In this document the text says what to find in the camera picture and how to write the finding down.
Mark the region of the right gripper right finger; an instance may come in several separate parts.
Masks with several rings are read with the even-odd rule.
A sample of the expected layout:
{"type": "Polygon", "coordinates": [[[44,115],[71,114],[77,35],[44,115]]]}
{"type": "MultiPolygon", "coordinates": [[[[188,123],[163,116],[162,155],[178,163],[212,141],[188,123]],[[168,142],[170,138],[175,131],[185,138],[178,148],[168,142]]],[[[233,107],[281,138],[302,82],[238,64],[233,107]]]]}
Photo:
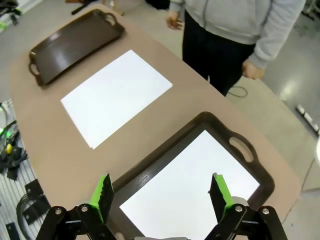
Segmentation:
{"type": "Polygon", "coordinates": [[[249,240],[286,240],[287,235],[276,210],[262,206],[253,210],[235,203],[221,174],[213,173],[208,191],[217,219],[217,225],[207,240],[233,240],[245,236],[249,240]]]}

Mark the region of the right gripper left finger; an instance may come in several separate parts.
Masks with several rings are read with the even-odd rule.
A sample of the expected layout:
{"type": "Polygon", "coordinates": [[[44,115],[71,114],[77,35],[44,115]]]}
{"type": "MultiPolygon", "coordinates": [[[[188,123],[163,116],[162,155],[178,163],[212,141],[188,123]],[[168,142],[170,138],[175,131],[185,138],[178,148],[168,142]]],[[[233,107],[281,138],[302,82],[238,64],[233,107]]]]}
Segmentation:
{"type": "Polygon", "coordinates": [[[87,236],[90,240],[114,240],[116,237],[106,225],[114,199],[109,174],[101,176],[88,203],[71,210],[51,207],[37,234],[37,240],[75,240],[87,236]]]}

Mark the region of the person's left hand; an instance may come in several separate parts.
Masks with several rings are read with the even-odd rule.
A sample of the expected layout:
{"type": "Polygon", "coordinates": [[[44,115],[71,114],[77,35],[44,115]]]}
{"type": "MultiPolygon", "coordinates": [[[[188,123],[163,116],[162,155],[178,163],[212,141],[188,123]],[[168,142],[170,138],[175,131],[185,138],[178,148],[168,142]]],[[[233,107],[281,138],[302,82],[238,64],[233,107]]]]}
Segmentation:
{"type": "Polygon", "coordinates": [[[265,70],[256,67],[249,59],[242,64],[242,75],[248,79],[260,80],[264,77],[265,70]]]}

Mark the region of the person's right hand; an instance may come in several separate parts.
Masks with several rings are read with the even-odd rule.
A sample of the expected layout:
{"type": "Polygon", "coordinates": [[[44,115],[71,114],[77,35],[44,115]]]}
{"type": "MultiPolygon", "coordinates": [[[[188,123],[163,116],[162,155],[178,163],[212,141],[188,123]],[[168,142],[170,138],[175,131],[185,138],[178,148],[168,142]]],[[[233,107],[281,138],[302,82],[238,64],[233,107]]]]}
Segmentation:
{"type": "Polygon", "coordinates": [[[180,13],[169,10],[165,19],[167,27],[172,30],[181,30],[183,28],[183,21],[180,19],[180,13]]]}

